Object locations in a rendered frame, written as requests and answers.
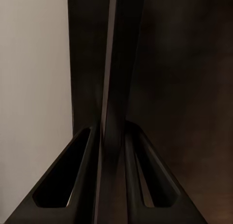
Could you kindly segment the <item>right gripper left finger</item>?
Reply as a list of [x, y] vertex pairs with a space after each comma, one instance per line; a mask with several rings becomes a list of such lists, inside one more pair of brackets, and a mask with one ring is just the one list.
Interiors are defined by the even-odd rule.
[[92, 224], [100, 121], [84, 125], [4, 224]]

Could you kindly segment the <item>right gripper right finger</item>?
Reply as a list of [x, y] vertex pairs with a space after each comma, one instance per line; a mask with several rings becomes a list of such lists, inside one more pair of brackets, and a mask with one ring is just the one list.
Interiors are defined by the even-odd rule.
[[[138, 124], [125, 121], [123, 141], [128, 224], [208, 224]], [[136, 154], [153, 208], [144, 203]]]

